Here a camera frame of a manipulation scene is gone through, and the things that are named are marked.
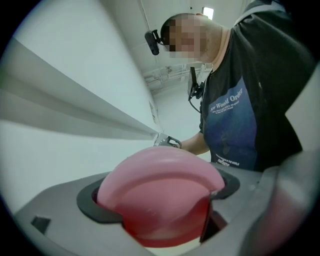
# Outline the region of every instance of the ceiling light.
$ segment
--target ceiling light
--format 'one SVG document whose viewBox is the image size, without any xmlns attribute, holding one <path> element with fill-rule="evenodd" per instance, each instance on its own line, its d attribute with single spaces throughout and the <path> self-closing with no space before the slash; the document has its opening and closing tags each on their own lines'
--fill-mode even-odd
<svg viewBox="0 0 320 256">
<path fill-rule="evenodd" d="M 202 14 L 207 16 L 210 20 L 212 20 L 214 17 L 214 9 L 208 8 L 208 7 L 203 7 Z"/>
</svg>

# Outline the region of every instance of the neck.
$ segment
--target neck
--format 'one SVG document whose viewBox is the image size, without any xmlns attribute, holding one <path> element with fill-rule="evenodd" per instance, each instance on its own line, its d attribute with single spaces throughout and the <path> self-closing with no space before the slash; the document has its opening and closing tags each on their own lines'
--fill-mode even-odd
<svg viewBox="0 0 320 256">
<path fill-rule="evenodd" d="M 204 63 L 212 63 L 215 71 L 222 63 L 227 51 L 231 30 L 220 25 L 213 26 L 207 34 L 205 53 L 199 58 Z"/>
</svg>

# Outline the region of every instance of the white ceiling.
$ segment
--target white ceiling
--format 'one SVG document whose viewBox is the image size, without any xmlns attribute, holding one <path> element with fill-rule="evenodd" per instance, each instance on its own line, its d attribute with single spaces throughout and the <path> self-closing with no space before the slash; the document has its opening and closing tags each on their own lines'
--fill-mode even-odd
<svg viewBox="0 0 320 256">
<path fill-rule="evenodd" d="M 100 0 L 113 15 L 130 49 L 131 55 L 146 81 L 159 80 L 161 88 L 185 83 L 183 71 L 194 63 L 186 58 L 170 57 L 159 45 L 160 54 L 152 55 L 145 40 L 145 33 L 160 29 L 169 17 L 178 13 L 201 13 L 203 7 L 214 9 L 213 20 L 231 28 L 251 0 Z M 192 64 L 200 68 L 200 63 Z"/>
</svg>

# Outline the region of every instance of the black cable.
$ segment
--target black cable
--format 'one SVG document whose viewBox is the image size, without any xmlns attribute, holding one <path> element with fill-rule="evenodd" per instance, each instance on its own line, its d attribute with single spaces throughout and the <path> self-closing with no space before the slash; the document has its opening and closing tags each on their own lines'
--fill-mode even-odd
<svg viewBox="0 0 320 256">
<path fill-rule="evenodd" d="M 192 104 L 191 99 L 189 99 L 189 103 L 191 104 L 191 106 L 192 106 L 196 111 L 199 112 L 199 114 L 201 114 L 201 112 Z"/>
</svg>

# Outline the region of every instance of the pink plastic object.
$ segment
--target pink plastic object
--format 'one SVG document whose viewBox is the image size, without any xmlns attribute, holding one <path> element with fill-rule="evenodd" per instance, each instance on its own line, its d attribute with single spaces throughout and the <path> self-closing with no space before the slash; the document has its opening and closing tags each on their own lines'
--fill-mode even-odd
<svg viewBox="0 0 320 256">
<path fill-rule="evenodd" d="M 225 186 L 219 172 L 174 147 L 144 149 L 120 163 L 102 182 L 97 203 L 123 217 L 145 247 L 172 247 L 201 236 L 209 196 Z"/>
</svg>

